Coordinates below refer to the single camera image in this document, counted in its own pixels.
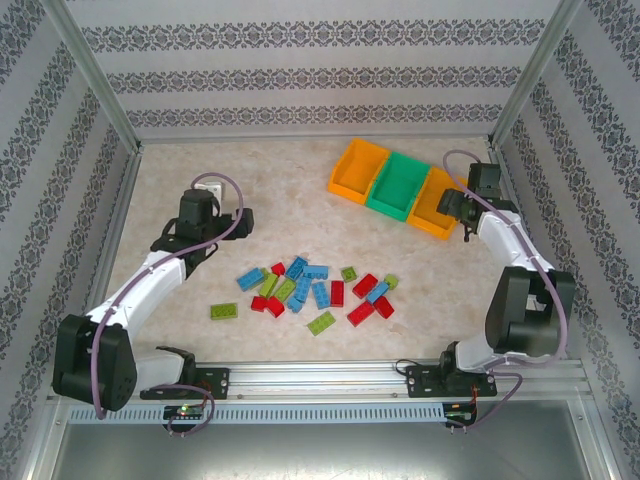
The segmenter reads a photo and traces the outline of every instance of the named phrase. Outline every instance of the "orange bin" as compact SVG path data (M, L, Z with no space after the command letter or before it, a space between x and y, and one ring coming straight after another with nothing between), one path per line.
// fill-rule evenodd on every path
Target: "orange bin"
M354 138L331 173L329 191L364 205L390 155L391 150Z
M464 185L466 180L458 177ZM429 232L442 240L447 240L456 226L456 219L448 215L442 215L436 211L440 198L445 190L455 188L460 190L453 183L449 174L444 170L431 167L422 189L409 212L407 223L420 230Z

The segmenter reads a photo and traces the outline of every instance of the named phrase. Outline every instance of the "red lego brick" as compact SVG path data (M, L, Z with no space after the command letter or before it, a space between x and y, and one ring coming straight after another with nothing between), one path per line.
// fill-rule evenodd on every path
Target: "red lego brick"
M269 310L274 317L278 318L284 312L284 305L276 297L269 297L267 300L267 310Z
M331 306L344 307L344 282L340 280L331 282Z
M375 309L373 305L369 302L364 302L358 308L356 308L353 312L347 315L349 321L353 324L354 327L357 327L362 322L364 322L369 315L373 313Z
M395 310L389 303L389 300L387 300L387 297L380 297L378 300L373 302L373 306L375 307L376 311L382 316L382 318L389 318L391 315L393 315L393 312L395 312Z
M366 277L360 280L358 284L353 287L353 293L355 293L358 298L364 298L377 284L378 279L368 273Z
M284 275L285 271L286 271L286 268L284 268L284 265L282 264L282 262L276 263L273 267L271 267L271 273L275 273L278 276Z
M251 301L251 310L255 310L256 312L264 312L264 309L267 308L267 299L264 297L253 297Z

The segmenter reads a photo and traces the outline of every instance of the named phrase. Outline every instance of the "patterned wallpaper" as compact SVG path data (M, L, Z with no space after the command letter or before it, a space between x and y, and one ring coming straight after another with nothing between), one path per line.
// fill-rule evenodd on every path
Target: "patterned wallpaper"
M84 311L128 162L36 0L0 6L0 479L49 387L55 330Z
M527 227L576 278L581 357L640 478L640 4L585 1L502 145Z
M68 5L146 140L488 134L557 3Z

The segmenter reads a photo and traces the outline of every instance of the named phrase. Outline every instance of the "white electrical outlet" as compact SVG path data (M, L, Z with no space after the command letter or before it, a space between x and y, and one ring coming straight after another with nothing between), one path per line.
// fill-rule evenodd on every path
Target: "white electrical outlet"
M213 196L216 197L218 203L220 204L220 208L222 208L223 189L221 182L196 183L196 188L199 188L200 190L209 190L211 193L213 193Z

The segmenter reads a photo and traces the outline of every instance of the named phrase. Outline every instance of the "beige floor surface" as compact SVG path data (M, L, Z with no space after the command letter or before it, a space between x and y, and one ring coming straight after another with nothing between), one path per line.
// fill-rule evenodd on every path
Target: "beige floor surface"
M451 148L488 161L482 138L388 139L382 146L441 165ZM256 226L246 240L220 250L154 312L135 339L138 347L172 345L200 361L356 360L430 358L452 341L481 331L501 267L477 239L465 244L458 226L442 241L364 206L330 194L329 175L348 140L223 142L150 145L145 148L120 242L109 292L140 265L171 217L180 196L201 172L218 171L241 186ZM468 161L454 161L466 176ZM225 191L225 210L235 194ZM300 314L274 319L250 310L252 292L235 279L255 266L289 264L295 255L329 265L330 279L353 265L359 275L394 273L388 295L396 313L372 315L358 328L346 319L359 301L347 290L346 306L332 308L337 322L318 337L306 324L320 313L313 297ZM213 322L209 306L236 302L239 318Z

